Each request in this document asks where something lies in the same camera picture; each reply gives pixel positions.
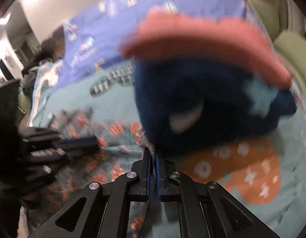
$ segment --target white star pattern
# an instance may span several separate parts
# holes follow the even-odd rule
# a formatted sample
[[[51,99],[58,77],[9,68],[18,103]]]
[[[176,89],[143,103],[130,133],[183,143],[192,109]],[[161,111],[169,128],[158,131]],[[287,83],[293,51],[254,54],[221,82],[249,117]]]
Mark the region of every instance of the white star pattern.
[[[250,115],[265,118],[279,90],[275,87],[269,87],[259,77],[254,77],[252,80],[246,81],[244,91],[252,102]]]
[[[268,174],[271,171],[271,162],[269,159],[265,159],[262,161],[261,166],[265,174]]]
[[[137,0],[128,0],[128,2],[127,2],[128,7],[131,7],[135,4],[137,4]]]
[[[244,179],[245,182],[248,182],[250,185],[254,183],[254,178],[256,177],[256,172],[251,172],[251,169],[247,169],[247,177]]]
[[[108,5],[108,15],[111,17],[111,18],[114,18],[118,13],[118,8],[113,4],[113,3],[110,3]]]
[[[274,176],[273,179],[272,179],[272,182],[276,183],[278,180],[279,180],[279,177],[278,176]]]
[[[260,193],[260,197],[263,196],[264,198],[267,198],[269,195],[269,187],[267,186],[267,184],[266,183],[262,184],[261,189],[262,191]]]

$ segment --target black metal bracket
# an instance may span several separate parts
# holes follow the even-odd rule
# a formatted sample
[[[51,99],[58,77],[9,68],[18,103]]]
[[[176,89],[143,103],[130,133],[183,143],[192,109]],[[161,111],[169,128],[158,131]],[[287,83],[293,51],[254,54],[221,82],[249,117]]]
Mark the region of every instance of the black metal bracket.
[[[114,182],[90,183],[30,238],[124,238],[130,202],[149,200],[151,155]],[[279,238],[217,182],[202,184],[156,154],[161,202],[177,202],[181,238]]]
[[[0,165],[0,180],[9,197],[22,198],[55,181],[55,174],[77,157],[99,150],[96,137],[66,140],[57,131],[25,128],[19,131],[19,151]],[[27,208],[36,203],[21,199]]]

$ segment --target orange floral pattern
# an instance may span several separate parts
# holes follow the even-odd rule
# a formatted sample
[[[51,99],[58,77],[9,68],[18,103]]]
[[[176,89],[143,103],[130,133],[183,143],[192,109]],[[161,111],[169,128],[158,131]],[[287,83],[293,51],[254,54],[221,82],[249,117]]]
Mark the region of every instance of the orange floral pattern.
[[[79,113],[79,114],[77,115],[77,125],[78,125],[81,129],[83,129],[83,128],[85,127],[86,121],[87,121],[87,120],[88,120],[88,118],[87,118],[86,114],[84,114],[84,113]]]
[[[95,158],[98,160],[98,161],[105,161],[106,160],[106,155],[104,153],[104,151],[102,149],[100,149],[97,154],[95,154]]]
[[[98,183],[101,183],[101,184],[105,184],[106,183],[106,175],[103,172],[99,171],[96,175],[94,175],[92,177],[92,180],[96,181]]]
[[[142,125],[138,122],[131,122],[130,123],[130,132],[131,134],[135,135],[138,131],[142,129]]]
[[[98,138],[98,144],[100,148],[105,148],[108,146],[108,142],[104,137]]]
[[[201,150],[184,162],[179,170],[201,183],[219,181],[226,173],[233,173],[224,187],[228,191],[236,188],[248,203],[269,203],[281,187],[279,157],[267,137]]]
[[[97,160],[94,160],[92,157],[89,157],[89,160],[86,165],[86,172],[90,173],[91,171],[95,170],[97,166],[98,166]]]
[[[64,201],[66,201],[66,200],[69,199],[68,191],[67,191],[64,187],[62,187],[62,188],[60,189],[60,194],[61,194],[62,199],[63,199]]]
[[[74,180],[67,180],[67,187],[69,191],[74,191],[77,189],[76,182]]]
[[[136,145],[140,145],[140,144],[141,144],[141,135],[137,132],[137,133],[134,135],[134,138],[135,138],[135,143],[136,143]]]
[[[118,178],[119,176],[125,173],[126,172],[124,172],[123,169],[118,164],[115,164],[112,170],[110,171],[111,181],[115,181],[116,178]]]
[[[141,226],[144,223],[144,217],[143,216],[137,216],[133,219],[133,223],[131,224],[131,229],[140,229]]]
[[[69,127],[68,135],[69,137],[74,138],[74,139],[80,138],[80,134],[76,131],[76,128],[72,125]]]
[[[120,136],[123,132],[123,126],[121,123],[116,122],[116,123],[112,123],[109,126],[109,134],[111,136]]]
[[[120,175],[131,170],[134,161],[143,158],[143,148],[135,145],[140,144],[143,137],[141,124],[131,122],[125,125],[123,121],[92,123],[85,111],[84,109],[70,118],[62,112],[62,116],[55,117],[50,126],[57,127],[57,131],[70,138],[95,135],[98,137],[100,149],[75,159],[59,172],[56,181],[41,192],[42,199],[45,200],[45,203],[42,203],[44,206],[30,210],[29,226],[43,224],[64,206],[73,194],[83,189],[89,182],[105,184],[115,181]],[[131,205],[128,237],[139,237],[139,230],[144,221],[141,214],[144,215],[145,210],[146,207],[142,203],[137,202]]]

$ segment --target blue fabric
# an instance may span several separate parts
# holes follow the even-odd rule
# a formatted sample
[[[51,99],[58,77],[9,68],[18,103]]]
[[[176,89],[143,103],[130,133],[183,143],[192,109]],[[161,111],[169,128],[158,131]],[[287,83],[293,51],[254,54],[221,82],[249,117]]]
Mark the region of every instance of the blue fabric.
[[[93,117],[98,121],[116,119],[139,122],[133,85],[121,85],[121,83],[116,82],[112,83],[110,89],[106,92],[96,96],[91,95],[95,84],[108,80],[108,76],[112,76],[114,73],[118,75],[117,70],[126,67],[133,68],[133,61],[120,62],[108,68],[106,72],[96,72],[83,81],[54,93],[51,92],[50,86],[44,86],[41,91],[37,114],[33,115],[33,110],[31,113],[30,120],[33,122],[33,126],[47,126],[50,122],[50,114],[57,115],[62,109],[74,111],[80,107],[92,108]]]
[[[289,90],[266,85],[238,67],[209,59],[138,63],[135,96],[149,140],[166,152],[180,153],[276,129],[296,105]],[[200,119],[181,134],[170,117],[203,104]]]
[[[244,0],[103,0],[64,23],[65,56],[55,89],[76,82],[122,59],[118,46],[149,9],[162,6],[188,16],[244,18]]]

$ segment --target bed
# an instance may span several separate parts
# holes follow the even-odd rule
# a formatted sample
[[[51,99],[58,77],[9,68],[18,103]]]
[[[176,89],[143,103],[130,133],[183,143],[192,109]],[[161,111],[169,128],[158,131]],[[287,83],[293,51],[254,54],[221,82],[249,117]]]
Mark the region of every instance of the bed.
[[[65,22],[64,57],[39,69],[30,125],[59,128],[71,137],[101,130],[98,136],[104,138],[101,145],[105,154],[114,155],[115,160],[120,157],[119,153],[123,155],[119,159],[120,173],[128,171],[132,162],[141,157],[143,146],[148,146],[153,153],[152,145],[143,137],[134,100],[134,61],[123,60],[117,52],[123,37],[155,6],[216,19],[224,15],[243,17],[266,31],[245,0],[211,0],[211,6],[200,2],[205,0],[194,0],[193,9],[189,1],[102,0]],[[280,120],[277,130],[270,135],[171,157],[176,167],[193,180],[203,183],[217,180],[281,238],[297,237],[306,224],[306,94],[303,90],[293,82],[291,92],[297,112],[291,118]],[[64,112],[75,117],[68,120],[69,127],[60,128]],[[77,127],[82,121],[77,117],[80,113],[84,125],[88,123],[91,131]],[[135,154],[127,158],[126,151]],[[58,176],[59,183],[65,181],[65,184],[59,184],[53,195],[62,194],[66,198],[68,193],[77,191],[67,185],[66,174],[62,172]],[[129,237],[138,237],[139,232],[142,237],[179,237],[174,204],[158,203],[153,195],[149,207],[146,206],[133,207]],[[29,222],[35,224],[29,225],[27,212],[21,211],[20,223],[24,230],[31,232],[45,221],[33,221],[39,214],[32,213]]]

